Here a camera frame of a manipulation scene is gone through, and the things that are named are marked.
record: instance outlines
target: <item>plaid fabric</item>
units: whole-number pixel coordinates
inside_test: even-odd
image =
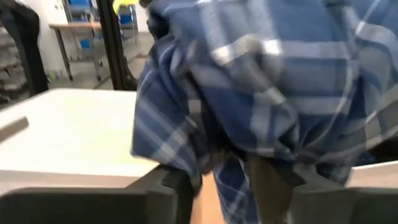
[[[344,183],[398,130],[398,1],[167,0],[139,80],[132,154],[213,169],[227,223],[260,223],[239,150]]]

